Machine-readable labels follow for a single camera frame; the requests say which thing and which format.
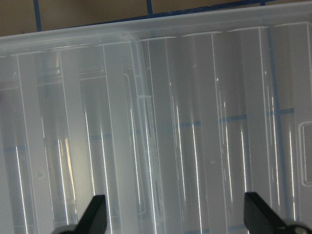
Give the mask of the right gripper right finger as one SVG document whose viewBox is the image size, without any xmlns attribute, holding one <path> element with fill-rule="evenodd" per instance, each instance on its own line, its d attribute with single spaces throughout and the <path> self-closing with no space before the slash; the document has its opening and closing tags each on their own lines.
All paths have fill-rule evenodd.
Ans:
<svg viewBox="0 0 312 234">
<path fill-rule="evenodd" d="M 244 224 L 251 234 L 310 234 L 312 230 L 301 223 L 288 224 L 256 192 L 244 194 Z"/>
</svg>

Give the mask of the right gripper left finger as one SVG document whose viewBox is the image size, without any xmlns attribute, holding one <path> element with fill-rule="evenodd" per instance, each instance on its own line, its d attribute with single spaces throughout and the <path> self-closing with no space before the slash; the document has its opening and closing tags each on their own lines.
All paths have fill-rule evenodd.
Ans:
<svg viewBox="0 0 312 234">
<path fill-rule="evenodd" d="M 105 195 L 91 199 L 77 225 L 66 225 L 55 229 L 56 234 L 104 234 L 107 230 Z"/>
</svg>

